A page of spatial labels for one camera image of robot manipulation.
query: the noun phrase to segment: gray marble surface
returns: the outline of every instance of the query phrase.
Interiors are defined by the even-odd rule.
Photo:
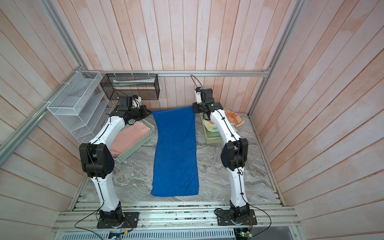
[[[248,140],[248,160],[244,170],[245,193],[249,202],[270,202],[275,200],[263,160],[257,146],[251,122],[241,114],[245,123],[237,127],[242,138]],[[156,126],[153,115],[146,118]],[[133,201],[229,201],[231,195],[227,170],[223,167],[220,154],[221,144],[206,144],[202,122],[196,115],[197,168],[199,172],[199,194],[183,197],[155,197],[151,195],[153,163],[157,144],[155,136],[121,164],[115,163],[113,182],[117,197],[122,202]],[[97,202],[98,196],[92,181],[87,182],[79,201]]]

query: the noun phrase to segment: folded pink cloth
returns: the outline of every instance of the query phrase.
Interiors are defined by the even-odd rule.
[[[113,140],[109,151],[112,156],[118,157],[138,140],[149,133],[151,129],[142,122],[135,122],[132,126],[121,130]]]

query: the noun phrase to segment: black mesh basket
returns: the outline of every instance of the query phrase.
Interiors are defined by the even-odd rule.
[[[100,83],[109,100],[138,95],[142,100],[159,99],[157,74],[107,73]]]

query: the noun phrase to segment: white mesh shelf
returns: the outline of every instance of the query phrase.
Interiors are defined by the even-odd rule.
[[[47,107],[80,143],[97,135],[105,120],[101,116],[111,111],[109,100],[102,100],[104,92],[92,96],[101,79],[99,72],[77,72]]]

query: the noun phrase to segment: green basket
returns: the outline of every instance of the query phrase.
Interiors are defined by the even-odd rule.
[[[116,162],[122,163],[124,160],[126,160],[132,153],[134,153],[136,150],[138,150],[141,146],[143,146],[146,142],[148,142],[154,135],[155,135],[155,126],[153,126],[151,123],[149,123],[147,120],[143,119],[141,120],[144,125],[149,127],[151,130],[145,134],[140,140],[138,140],[135,144],[133,144],[130,148],[125,150],[120,156],[117,158],[113,158]]]
[[[203,123],[203,114],[204,113],[200,113],[201,123]],[[207,144],[223,142],[223,138],[220,135],[215,135],[214,133],[208,131],[208,129],[204,126],[204,124],[202,125],[203,125],[205,140],[207,141]]]

